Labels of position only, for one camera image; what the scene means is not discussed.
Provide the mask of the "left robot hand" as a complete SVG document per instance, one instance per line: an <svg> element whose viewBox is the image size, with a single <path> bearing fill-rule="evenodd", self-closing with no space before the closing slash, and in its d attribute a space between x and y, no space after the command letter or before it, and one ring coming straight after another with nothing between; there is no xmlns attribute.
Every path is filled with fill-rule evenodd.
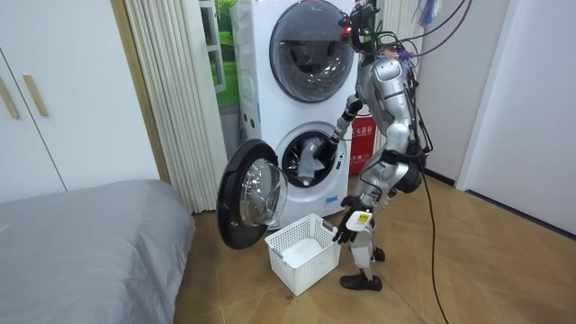
<svg viewBox="0 0 576 324"><path fill-rule="evenodd" d="M373 207L365 206L358 196L348 195L341 202L348 210L337 226L332 241L338 244L354 242L357 235L366 230L373 218Z"/></svg>

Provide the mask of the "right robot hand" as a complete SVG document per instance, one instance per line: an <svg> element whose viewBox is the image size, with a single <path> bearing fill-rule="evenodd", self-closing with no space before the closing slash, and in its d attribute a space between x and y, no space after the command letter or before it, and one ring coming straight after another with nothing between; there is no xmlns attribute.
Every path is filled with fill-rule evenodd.
<svg viewBox="0 0 576 324"><path fill-rule="evenodd" d="M326 142L324 149L322 150L322 157L330 161L334 158L337 150L338 150L338 143L340 142L339 137L331 136L329 140Z"/></svg>

